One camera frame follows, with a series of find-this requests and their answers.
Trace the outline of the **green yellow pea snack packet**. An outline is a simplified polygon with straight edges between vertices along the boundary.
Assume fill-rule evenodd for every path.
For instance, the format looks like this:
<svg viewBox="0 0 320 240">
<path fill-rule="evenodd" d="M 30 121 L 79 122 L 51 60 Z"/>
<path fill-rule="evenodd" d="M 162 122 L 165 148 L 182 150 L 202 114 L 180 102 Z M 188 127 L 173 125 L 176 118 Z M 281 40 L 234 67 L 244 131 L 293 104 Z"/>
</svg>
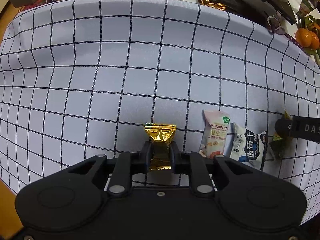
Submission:
<svg viewBox="0 0 320 240">
<path fill-rule="evenodd" d="M 268 143 L 269 152 L 274 160 L 283 159 L 290 152 L 293 137 L 289 136 L 289 127 L 292 120 L 293 117 L 285 110 L 274 125 L 274 134 Z"/>
</svg>

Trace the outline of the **gold foil candy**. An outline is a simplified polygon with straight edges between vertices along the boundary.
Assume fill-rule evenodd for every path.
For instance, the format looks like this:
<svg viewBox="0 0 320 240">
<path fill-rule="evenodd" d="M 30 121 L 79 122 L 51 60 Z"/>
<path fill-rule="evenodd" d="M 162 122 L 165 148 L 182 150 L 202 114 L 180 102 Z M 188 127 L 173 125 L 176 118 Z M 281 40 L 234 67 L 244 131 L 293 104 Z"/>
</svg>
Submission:
<svg viewBox="0 0 320 240">
<path fill-rule="evenodd" d="M 144 131 L 149 136 L 153 148 L 150 161 L 151 170 L 169 170 L 170 164 L 170 144 L 176 133 L 176 125 L 146 123 Z"/>
</svg>

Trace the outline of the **pink hawthorn strip packet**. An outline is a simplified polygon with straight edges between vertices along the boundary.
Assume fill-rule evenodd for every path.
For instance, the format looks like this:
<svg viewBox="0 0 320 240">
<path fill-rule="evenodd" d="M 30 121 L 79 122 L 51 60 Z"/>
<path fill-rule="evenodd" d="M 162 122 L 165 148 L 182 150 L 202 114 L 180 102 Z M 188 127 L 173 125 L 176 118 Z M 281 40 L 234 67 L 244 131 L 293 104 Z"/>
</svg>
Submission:
<svg viewBox="0 0 320 240">
<path fill-rule="evenodd" d="M 214 110 L 203 110 L 206 122 L 199 154 L 203 157 L 213 159 L 216 155 L 223 155 L 226 137 L 229 130 L 229 114 Z"/>
</svg>

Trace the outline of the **blue white blueberry snack packet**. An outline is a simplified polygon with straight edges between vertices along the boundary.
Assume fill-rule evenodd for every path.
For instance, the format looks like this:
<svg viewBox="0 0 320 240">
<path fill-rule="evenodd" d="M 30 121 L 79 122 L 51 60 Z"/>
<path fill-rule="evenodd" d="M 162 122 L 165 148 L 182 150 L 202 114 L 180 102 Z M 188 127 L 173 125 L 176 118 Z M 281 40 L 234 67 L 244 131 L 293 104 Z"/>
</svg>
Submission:
<svg viewBox="0 0 320 240">
<path fill-rule="evenodd" d="M 235 133 L 230 158 L 257 170 L 263 170 L 267 152 L 268 132 L 254 133 L 232 123 Z"/>
</svg>

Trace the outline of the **loose tangerine right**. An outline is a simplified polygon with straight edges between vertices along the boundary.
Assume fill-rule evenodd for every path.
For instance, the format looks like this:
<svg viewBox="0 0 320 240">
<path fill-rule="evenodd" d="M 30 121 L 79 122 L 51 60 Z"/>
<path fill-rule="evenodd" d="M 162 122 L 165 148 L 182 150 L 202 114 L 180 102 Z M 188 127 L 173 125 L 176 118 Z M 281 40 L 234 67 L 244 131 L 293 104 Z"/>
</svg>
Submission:
<svg viewBox="0 0 320 240">
<path fill-rule="evenodd" d="M 319 48 L 318 36 L 313 31 L 309 31 L 309 35 L 311 37 L 311 43 L 310 43 L 309 48 L 312 50 L 317 50 Z"/>
</svg>

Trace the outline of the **loose tangerine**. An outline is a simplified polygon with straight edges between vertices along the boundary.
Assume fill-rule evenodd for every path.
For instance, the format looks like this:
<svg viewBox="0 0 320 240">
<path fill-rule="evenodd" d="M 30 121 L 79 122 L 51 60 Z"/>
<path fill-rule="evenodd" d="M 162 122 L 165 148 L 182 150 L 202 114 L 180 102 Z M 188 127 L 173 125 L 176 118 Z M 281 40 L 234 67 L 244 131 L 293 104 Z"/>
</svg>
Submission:
<svg viewBox="0 0 320 240">
<path fill-rule="evenodd" d="M 311 43 L 310 43 L 309 48 L 312 50 L 317 50 L 319 48 L 318 36 L 313 31 L 309 31 L 309 35 L 311 37 Z"/>
<path fill-rule="evenodd" d="M 299 28 L 295 32 L 295 38 L 298 44 L 303 48 L 308 48 L 312 43 L 312 36 L 305 28 Z"/>
</svg>

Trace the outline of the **loose tangerine left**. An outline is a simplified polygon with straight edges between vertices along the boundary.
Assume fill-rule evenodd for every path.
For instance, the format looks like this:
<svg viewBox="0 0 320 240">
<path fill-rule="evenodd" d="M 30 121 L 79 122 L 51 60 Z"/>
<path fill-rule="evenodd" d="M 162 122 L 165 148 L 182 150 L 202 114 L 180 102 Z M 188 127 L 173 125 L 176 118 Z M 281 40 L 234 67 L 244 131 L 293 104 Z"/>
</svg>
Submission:
<svg viewBox="0 0 320 240">
<path fill-rule="evenodd" d="M 298 44 L 303 48 L 308 48 L 312 43 L 312 36 L 305 28 L 299 28 L 295 32 L 295 38 Z"/>
</svg>

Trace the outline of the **white grid tablecloth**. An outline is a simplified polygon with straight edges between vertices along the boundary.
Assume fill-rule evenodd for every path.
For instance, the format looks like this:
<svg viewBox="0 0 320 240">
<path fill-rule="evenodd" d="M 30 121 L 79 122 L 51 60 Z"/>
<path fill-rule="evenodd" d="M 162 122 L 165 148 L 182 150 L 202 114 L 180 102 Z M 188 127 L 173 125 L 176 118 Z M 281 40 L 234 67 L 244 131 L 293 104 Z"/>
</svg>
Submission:
<svg viewBox="0 0 320 240">
<path fill-rule="evenodd" d="M 1 41 L 1 180 L 10 192 L 97 154 L 139 150 L 147 122 L 198 151 L 203 111 L 274 133 L 319 116 L 319 68 L 283 36 L 175 0 L 69 0 L 18 14 Z"/>
</svg>

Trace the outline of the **gold ingot chocolate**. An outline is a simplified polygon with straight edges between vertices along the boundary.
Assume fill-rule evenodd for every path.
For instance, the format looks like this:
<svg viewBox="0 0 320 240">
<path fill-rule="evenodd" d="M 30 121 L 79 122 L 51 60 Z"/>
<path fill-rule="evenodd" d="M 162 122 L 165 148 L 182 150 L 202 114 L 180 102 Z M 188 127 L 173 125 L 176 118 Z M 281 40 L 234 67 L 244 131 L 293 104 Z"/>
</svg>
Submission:
<svg viewBox="0 0 320 240">
<path fill-rule="evenodd" d="M 204 6 L 213 8 L 213 9 L 217 9 L 217 10 L 221 10 L 221 11 L 225 11 L 226 6 L 222 3 L 219 2 L 215 2 L 212 0 L 200 0 L 200 3 Z"/>
</svg>

